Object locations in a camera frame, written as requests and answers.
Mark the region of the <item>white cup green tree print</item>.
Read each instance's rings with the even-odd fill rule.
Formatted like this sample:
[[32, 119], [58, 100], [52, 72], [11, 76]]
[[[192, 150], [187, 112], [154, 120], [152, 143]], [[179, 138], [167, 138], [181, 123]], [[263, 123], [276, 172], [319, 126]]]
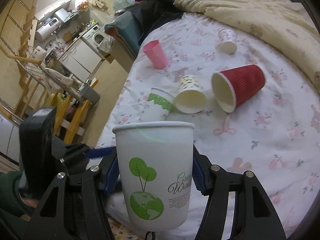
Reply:
[[194, 128], [181, 121], [113, 128], [126, 209], [134, 226], [169, 231], [187, 220]]

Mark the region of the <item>white cup green leaf band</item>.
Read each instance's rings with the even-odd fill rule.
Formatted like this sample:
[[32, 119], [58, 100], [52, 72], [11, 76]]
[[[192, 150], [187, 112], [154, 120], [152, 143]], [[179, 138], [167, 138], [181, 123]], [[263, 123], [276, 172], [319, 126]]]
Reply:
[[140, 115], [141, 122], [165, 121], [174, 106], [174, 97], [159, 88], [152, 88]]

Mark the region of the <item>yellow patterned paper cup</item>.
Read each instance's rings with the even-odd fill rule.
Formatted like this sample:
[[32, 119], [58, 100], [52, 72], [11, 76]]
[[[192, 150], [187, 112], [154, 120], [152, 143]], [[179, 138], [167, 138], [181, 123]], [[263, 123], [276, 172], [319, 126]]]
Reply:
[[175, 107], [185, 114], [196, 114], [201, 112], [207, 103], [203, 88], [195, 75], [181, 77]]

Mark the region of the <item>pink plastic hexagonal cup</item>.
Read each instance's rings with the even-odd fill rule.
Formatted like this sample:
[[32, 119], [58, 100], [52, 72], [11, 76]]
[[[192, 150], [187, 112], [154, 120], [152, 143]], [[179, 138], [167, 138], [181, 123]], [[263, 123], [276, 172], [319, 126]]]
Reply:
[[168, 65], [168, 59], [159, 40], [153, 40], [144, 45], [143, 52], [156, 69], [164, 69]]

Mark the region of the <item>red ripple paper cup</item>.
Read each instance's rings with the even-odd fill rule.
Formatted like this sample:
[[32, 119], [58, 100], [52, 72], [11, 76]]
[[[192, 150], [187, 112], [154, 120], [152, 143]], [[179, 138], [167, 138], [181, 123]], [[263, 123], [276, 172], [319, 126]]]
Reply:
[[260, 67], [251, 64], [214, 73], [211, 82], [219, 106], [232, 113], [264, 87], [266, 77]]

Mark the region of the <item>pink patterned paper cup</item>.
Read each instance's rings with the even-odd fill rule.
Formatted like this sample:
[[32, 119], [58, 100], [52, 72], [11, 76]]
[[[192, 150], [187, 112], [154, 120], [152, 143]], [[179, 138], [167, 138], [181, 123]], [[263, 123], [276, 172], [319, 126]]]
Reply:
[[236, 33], [232, 29], [221, 29], [218, 33], [220, 50], [226, 54], [234, 54], [237, 51]]

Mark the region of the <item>yellow wooden chair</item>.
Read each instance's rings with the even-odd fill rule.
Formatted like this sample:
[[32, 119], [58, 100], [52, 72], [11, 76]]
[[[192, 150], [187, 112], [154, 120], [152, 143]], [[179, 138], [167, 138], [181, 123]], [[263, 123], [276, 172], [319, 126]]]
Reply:
[[71, 101], [73, 99], [74, 98], [71, 95], [68, 95], [63, 100], [60, 109], [57, 111], [53, 128], [53, 133], [55, 135], [58, 134], [60, 127], [66, 129], [63, 141], [67, 144], [71, 144], [76, 135], [83, 136], [84, 129], [80, 127], [80, 122], [87, 113], [87, 110], [89, 109], [91, 104], [89, 100], [81, 102], [79, 107], [74, 111], [74, 115], [71, 121], [67, 121], [65, 117], [67, 116], [67, 110], [69, 109], [69, 107], [71, 107]]

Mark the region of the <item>wooden stair railing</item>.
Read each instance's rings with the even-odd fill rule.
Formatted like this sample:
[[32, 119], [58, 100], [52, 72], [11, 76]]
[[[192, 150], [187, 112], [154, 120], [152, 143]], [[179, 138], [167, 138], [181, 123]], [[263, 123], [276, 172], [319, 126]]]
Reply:
[[22, 89], [14, 107], [11, 107], [3, 99], [1, 100], [1, 115], [10, 122], [19, 125], [24, 118], [30, 116], [32, 111], [44, 103], [47, 89], [41, 73], [39, 71], [33, 72], [30, 69], [32, 63], [37, 62], [36, 60], [20, 57], [14, 52], [10, 53], [4, 47], [1, 47], [1, 52], [17, 64], [20, 74], [18, 84]]

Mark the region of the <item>grey trash bin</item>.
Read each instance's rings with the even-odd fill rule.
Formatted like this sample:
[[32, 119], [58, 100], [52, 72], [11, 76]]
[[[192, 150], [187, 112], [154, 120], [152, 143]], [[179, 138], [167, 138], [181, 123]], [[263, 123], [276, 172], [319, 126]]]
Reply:
[[100, 100], [100, 94], [98, 94], [89, 84], [85, 84], [80, 92], [80, 97], [84, 100], [89, 100], [95, 105]]

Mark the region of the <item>white kitchen cabinet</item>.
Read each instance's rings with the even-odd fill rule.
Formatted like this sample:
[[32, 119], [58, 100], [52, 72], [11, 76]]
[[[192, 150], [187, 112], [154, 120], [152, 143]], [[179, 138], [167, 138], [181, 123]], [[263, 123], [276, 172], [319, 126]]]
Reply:
[[83, 40], [78, 39], [59, 57], [58, 61], [81, 81], [86, 81], [102, 58]]

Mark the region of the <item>floral white bed sheet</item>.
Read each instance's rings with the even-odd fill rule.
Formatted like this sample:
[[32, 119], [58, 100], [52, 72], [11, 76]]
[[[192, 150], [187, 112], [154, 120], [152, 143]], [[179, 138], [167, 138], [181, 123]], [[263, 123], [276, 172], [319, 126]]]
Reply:
[[[195, 75], [207, 98], [205, 108], [196, 114], [173, 110], [168, 120], [192, 122], [194, 144], [212, 163], [234, 173], [252, 170], [290, 235], [319, 191], [319, 95], [289, 59], [243, 31], [236, 31], [236, 53], [219, 51], [218, 33], [224, 28], [185, 13], [152, 31], [145, 41], [159, 40], [169, 65], [156, 70], [139, 52], [97, 146], [114, 146], [112, 128], [139, 120], [151, 88], [175, 95], [180, 78]], [[227, 114], [214, 98], [211, 77], [249, 64], [263, 70], [266, 85]]]

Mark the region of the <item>white washing machine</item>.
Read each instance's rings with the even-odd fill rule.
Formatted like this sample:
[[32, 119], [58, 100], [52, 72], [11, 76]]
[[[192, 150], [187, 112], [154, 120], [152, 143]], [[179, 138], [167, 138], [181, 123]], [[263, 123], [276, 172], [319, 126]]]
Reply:
[[97, 53], [100, 52], [98, 46], [104, 40], [104, 35], [101, 32], [99, 24], [94, 25], [91, 29], [82, 35], [81, 39]]

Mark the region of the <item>white water heater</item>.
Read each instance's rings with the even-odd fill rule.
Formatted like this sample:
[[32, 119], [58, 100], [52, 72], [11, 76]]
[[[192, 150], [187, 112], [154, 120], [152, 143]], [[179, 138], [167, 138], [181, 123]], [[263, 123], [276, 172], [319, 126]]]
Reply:
[[53, 31], [60, 27], [60, 21], [57, 18], [52, 18], [42, 27], [37, 29], [35, 39], [38, 41], [45, 40]]

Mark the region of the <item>teal folded blanket pile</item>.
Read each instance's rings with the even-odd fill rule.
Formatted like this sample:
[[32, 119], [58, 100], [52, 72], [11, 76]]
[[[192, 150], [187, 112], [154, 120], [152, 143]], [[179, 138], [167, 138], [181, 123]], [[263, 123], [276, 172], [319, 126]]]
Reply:
[[111, 23], [106, 24], [104, 31], [112, 36], [130, 57], [137, 57], [140, 49], [139, 41], [143, 31], [140, 23], [131, 12], [124, 12]]

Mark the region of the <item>dark clothes pile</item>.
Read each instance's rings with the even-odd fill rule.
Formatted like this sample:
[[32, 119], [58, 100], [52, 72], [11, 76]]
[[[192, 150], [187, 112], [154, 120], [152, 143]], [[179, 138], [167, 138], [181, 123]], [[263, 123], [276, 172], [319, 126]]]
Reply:
[[174, 0], [136, 0], [136, 4], [129, 9], [129, 12], [138, 21], [142, 30], [139, 45], [153, 30], [180, 19], [183, 15], [183, 11], [174, 6]]

